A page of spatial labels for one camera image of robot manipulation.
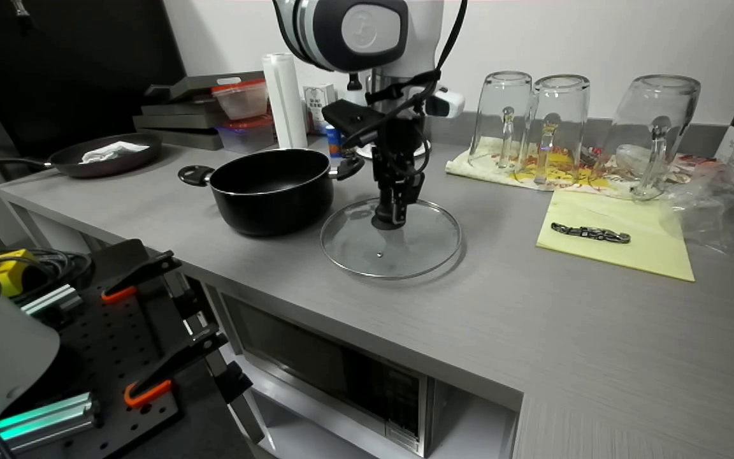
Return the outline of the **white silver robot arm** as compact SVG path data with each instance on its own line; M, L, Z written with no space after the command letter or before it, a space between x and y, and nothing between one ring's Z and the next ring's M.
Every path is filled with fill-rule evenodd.
M372 73L363 101L330 101L322 120L345 148L372 148L379 188L372 225L401 226L422 187L413 152L426 146L426 120L463 109L463 96L441 85L441 67L458 41L468 0L458 0L447 36L441 36L444 0L273 0L273 7L293 57L322 72Z

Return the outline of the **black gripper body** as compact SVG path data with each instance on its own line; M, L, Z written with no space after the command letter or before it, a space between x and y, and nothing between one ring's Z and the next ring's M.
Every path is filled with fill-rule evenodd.
M321 114L342 133L343 150L372 148L372 176L382 191L400 201L421 197L426 178L416 162L416 152L426 146L421 117L400 117L395 109L376 113L345 99L325 105Z

